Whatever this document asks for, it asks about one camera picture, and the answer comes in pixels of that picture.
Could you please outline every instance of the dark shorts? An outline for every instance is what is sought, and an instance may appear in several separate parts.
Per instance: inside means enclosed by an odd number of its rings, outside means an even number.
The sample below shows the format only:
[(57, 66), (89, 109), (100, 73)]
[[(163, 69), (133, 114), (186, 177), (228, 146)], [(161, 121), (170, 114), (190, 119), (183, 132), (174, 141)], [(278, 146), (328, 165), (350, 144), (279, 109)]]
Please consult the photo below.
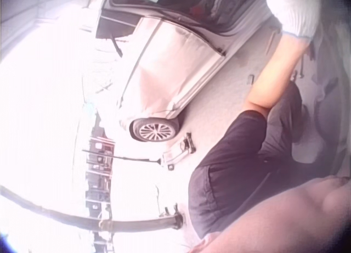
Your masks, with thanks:
[(300, 164), (292, 158), (301, 110), (301, 95), (291, 82), (268, 122), (256, 111), (242, 112), (200, 162), (189, 183), (190, 218), (200, 238), (223, 231), (268, 197), (329, 174), (326, 162)]

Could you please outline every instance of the car jack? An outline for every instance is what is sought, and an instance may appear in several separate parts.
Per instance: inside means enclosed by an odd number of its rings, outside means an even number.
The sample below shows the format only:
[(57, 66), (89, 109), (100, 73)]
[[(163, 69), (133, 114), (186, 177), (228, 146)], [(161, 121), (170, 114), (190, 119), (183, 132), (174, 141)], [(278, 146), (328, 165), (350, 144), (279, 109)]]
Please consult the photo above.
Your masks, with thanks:
[(167, 166), (169, 171), (173, 171), (176, 163), (194, 152), (196, 152), (196, 148), (191, 139), (191, 133), (187, 133), (180, 141), (176, 142), (168, 151), (163, 153), (161, 165)]

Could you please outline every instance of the concrete floor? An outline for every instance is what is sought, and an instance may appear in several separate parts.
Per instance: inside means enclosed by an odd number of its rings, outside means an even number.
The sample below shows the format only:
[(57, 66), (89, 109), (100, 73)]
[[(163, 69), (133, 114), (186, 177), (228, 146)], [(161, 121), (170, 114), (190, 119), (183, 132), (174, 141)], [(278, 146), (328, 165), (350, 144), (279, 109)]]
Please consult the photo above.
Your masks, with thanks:
[[(196, 96), (180, 115), (182, 128), (178, 137), (167, 143), (170, 147), (187, 132), (191, 132), (197, 150), (177, 163), (174, 171), (163, 169), (156, 180), (160, 190), (161, 208), (172, 208), (177, 203), (179, 211), (185, 216), (185, 225), (181, 230), (166, 231), (168, 239), (175, 247), (172, 252), (187, 252), (189, 247), (199, 242), (188, 213), (188, 183), (191, 173), (239, 114), (243, 100), (251, 88), (247, 83), (248, 76), (253, 74), (257, 78), (279, 41), (278, 37), (274, 39), (266, 55), (265, 50), (271, 35), (269, 27), (275, 24), (275, 19), (269, 20)], [(317, 93), (317, 86), (311, 79), (315, 73), (316, 63), (307, 59), (304, 63), (305, 77), (296, 81), (310, 113), (313, 112), (313, 98)], [(322, 147), (322, 140), (314, 127), (310, 124), (306, 129), (304, 144), (296, 144), (293, 148), (293, 155), (300, 162), (312, 162)], [(349, 171), (346, 168), (343, 175), (347, 174)], [(157, 234), (154, 238), (156, 241), (160, 240)]]

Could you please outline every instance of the car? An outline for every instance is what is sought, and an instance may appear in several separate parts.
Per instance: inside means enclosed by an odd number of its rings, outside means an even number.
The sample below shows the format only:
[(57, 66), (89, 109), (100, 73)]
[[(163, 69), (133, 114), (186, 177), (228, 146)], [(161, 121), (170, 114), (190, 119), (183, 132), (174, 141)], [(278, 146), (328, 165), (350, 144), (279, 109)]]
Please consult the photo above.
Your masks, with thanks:
[(95, 101), (106, 135), (174, 138), (181, 111), (271, 16), (265, 0), (103, 0), (94, 37), (121, 56)]

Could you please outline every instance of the tire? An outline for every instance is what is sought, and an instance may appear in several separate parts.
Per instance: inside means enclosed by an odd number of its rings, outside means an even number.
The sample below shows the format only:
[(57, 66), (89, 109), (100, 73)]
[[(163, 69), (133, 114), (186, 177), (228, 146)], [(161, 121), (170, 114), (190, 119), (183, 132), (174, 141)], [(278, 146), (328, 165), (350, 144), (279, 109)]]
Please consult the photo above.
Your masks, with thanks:
[(133, 122), (133, 133), (143, 142), (166, 142), (173, 139), (178, 132), (178, 118), (168, 120), (150, 117)]

